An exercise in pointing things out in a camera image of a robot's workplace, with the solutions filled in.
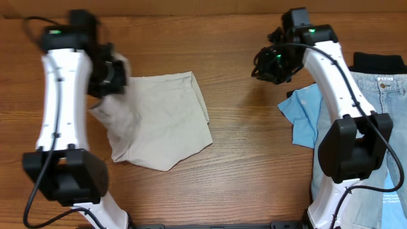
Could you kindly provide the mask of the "beige cotton shorts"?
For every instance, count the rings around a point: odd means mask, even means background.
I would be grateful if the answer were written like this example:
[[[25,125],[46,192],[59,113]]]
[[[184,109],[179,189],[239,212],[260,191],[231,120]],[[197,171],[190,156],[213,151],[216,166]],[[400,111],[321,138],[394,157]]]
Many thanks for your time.
[[[110,94],[90,108],[107,128],[114,162],[168,171],[213,143],[209,114],[193,72],[133,77],[124,63],[124,94]]]

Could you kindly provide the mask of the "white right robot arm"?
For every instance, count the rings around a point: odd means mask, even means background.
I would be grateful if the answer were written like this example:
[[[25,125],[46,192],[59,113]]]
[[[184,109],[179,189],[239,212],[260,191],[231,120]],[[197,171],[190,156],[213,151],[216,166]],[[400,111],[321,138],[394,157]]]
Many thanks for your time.
[[[282,26],[268,35],[271,46],[254,58],[251,75],[276,85],[305,68],[321,91],[331,127],[318,149],[321,189],[294,228],[340,228],[341,216],[362,181],[381,167],[393,128],[391,117],[378,114],[358,89],[344,61],[341,45],[328,25],[313,25],[306,8],[282,16]]]

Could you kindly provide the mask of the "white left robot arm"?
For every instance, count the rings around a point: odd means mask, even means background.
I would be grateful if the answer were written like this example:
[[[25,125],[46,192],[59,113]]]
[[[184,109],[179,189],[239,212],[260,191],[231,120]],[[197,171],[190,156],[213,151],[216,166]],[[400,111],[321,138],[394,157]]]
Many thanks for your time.
[[[42,51],[45,105],[36,149],[22,165],[37,193],[68,214],[80,212],[93,228],[131,228],[129,214],[109,193],[106,163],[89,150],[86,97],[124,94],[128,67],[111,43],[98,41],[99,20],[87,10],[71,10],[67,24],[50,20],[32,42]]]

